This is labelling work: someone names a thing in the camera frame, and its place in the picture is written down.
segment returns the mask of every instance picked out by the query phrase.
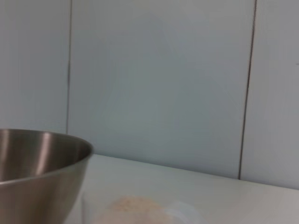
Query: white wall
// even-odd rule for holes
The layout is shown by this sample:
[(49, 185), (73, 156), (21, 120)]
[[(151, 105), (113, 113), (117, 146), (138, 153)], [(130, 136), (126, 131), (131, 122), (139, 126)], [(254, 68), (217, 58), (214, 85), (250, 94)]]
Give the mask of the white wall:
[(258, 0), (242, 179), (299, 189), (299, 1)]
[(0, 0), (0, 128), (65, 132), (70, 0)]
[(69, 133), (237, 177), (253, 0), (73, 0)]

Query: bowl rim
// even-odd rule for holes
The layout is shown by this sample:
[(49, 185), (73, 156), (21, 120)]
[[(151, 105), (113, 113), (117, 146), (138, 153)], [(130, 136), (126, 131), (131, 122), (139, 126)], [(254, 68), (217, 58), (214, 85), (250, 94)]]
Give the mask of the bowl rim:
[(32, 133), (49, 133), (49, 134), (53, 134), (53, 135), (64, 136), (64, 137), (67, 137), (67, 138), (79, 140), (79, 141), (85, 143), (86, 145), (88, 145), (89, 154), (86, 157), (84, 157), (83, 159), (79, 160), (78, 162), (76, 162), (74, 164), (71, 164), (71, 165), (68, 165), (68, 166), (62, 167), (60, 169), (56, 169), (56, 170), (53, 170), (53, 171), (50, 171), (50, 172), (47, 172), (47, 173), (44, 173), (44, 174), (41, 174), (41, 175), (29, 176), (29, 177), (18, 178), (18, 179), (12, 179), (12, 180), (8, 180), (8, 181), (0, 181), (0, 187), (7, 186), (7, 185), (12, 185), (12, 184), (18, 184), (18, 183), (25, 182), (25, 181), (30, 181), (30, 180), (42, 179), (42, 178), (57, 175), (59, 173), (67, 172), (69, 170), (72, 170), (76, 166), (79, 166), (83, 163), (86, 163), (92, 157), (93, 152), (94, 152), (93, 145), (90, 142), (88, 142), (88, 141), (86, 141), (82, 138), (73, 136), (73, 135), (68, 135), (68, 134), (63, 134), (63, 133), (56, 133), (56, 132), (48, 132), (48, 131), (38, 131), (38, 130), (29, 130), (29, 129), (13, 129), (13, 128), (0, 128), (0, 132), (2, 132), (2, 131), (19, 131), (19, 132), (26, 132), (26, 133), (29, 133), (29, 132), (32, 132)]

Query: clear plastic container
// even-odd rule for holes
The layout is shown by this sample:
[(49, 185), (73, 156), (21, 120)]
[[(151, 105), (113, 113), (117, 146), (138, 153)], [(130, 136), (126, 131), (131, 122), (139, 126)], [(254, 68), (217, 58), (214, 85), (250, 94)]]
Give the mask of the clear plastic container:
[(143, 196), (82, 195), (83, 224), (208, 224), (183, 202), (159, 205)]

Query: stainless steel bowl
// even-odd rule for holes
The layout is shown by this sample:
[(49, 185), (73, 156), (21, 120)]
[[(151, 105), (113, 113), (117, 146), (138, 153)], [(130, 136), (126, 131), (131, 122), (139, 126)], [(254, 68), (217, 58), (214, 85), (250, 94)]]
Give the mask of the stainless steel bowl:
[(92, 152), (69, 135), (0, 129), (0, 223), (61, 224)]

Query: white table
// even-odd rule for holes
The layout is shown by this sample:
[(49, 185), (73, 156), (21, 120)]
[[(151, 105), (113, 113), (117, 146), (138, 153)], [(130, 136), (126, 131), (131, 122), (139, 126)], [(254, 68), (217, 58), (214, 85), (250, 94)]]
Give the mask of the white table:
[[(83, 189), (103, 204), (119, 196), (194, 206), (209, 224), (298, 224), (299, 191), (94, 155)], [(80, 200), (66, 224), (81, 224)]]

